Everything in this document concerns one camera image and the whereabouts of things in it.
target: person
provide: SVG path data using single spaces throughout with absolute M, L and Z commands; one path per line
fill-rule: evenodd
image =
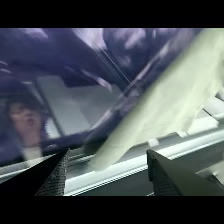
M 13 143 L 32 166 L 33 159 L 42 157 L 41 141 L 48 138 L 43 106 L 30 93 L 12 95 L 6 100 L 5 116 Z

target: black triangular object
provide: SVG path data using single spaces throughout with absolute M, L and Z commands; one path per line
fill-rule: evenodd
M 216 184 L 152 150 L 147 151 L 147 162 L 155 196 L 224 196 Z
M 58 196 L 64 194 L 68 150 L 60 152 L 0 184 L 0 194 Z

